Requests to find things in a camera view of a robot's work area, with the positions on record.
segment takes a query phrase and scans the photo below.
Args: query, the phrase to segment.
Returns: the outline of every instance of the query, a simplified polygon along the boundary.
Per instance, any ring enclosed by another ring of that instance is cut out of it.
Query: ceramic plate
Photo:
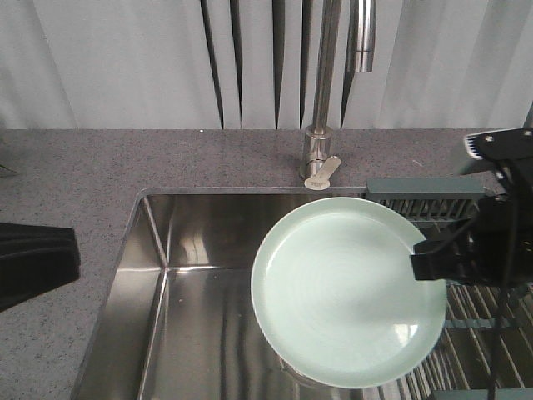
[[[380,385],[434,347],[446,283],[416,281],[409,255],[424,236],[377,203],[332,197],[288,213],[252,271],[257,321],[299,373],[339,388]]]

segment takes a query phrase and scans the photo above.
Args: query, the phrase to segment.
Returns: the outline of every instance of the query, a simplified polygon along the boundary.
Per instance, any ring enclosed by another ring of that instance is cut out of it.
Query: faucet handle
[[[324,190],[330,187],[330,177],[341,165],[341,159],[338,156],[329,157],[316,172],[315,175],[304,181],[306,188],[311,190]]]

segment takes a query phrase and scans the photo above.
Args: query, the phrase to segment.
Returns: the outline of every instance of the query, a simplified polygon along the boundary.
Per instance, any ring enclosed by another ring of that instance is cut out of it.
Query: white curtain
[[[333,128],[526,120],[531,0],[377,0],[374,71],[355,76],[344,121],[351,4],[342,1]],[[305,127],[322,3],[2,1],[0,128]]]

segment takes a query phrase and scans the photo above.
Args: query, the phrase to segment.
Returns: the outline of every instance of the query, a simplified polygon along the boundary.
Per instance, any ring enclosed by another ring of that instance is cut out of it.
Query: faucet base
[[[306,128],[300,165],[302,179],[305,180],[316,175],[330,157],[332,134],[333,131],[329,127],[325,127],[321,131],[317,131],[313,126]]]

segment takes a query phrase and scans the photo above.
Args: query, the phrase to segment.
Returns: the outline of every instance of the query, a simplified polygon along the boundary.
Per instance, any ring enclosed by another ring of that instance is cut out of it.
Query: kitchen faucet
[[[355,0],[350,29],[353,40],[348,43],[347,63],[358,73],[372,71],[376,36],[376,0]],[[323,190],[341,164],[330,154],[332,130],[327,126],[331,94],[331,76],[335,58],[336,37],[341,14],[341,0],[325,0],[322,14],[315,103],[312,124],[306,128],[300,176],[307,188]]]

